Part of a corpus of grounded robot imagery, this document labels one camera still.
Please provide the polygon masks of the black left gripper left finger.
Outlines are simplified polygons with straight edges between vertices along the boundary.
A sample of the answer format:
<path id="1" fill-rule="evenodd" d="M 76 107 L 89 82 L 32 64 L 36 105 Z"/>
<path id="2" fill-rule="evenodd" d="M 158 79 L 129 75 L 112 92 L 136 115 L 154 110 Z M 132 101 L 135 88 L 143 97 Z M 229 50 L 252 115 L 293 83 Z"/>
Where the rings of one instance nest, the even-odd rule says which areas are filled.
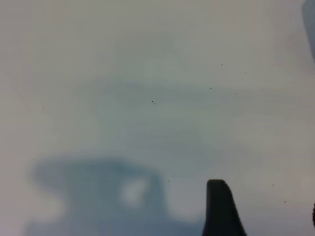
<path id="1" fill-rule="evenodd" d="M 206 188 L 203 236 L 246 236 L 230 187 L 222 179 L 210 179 Z"/>

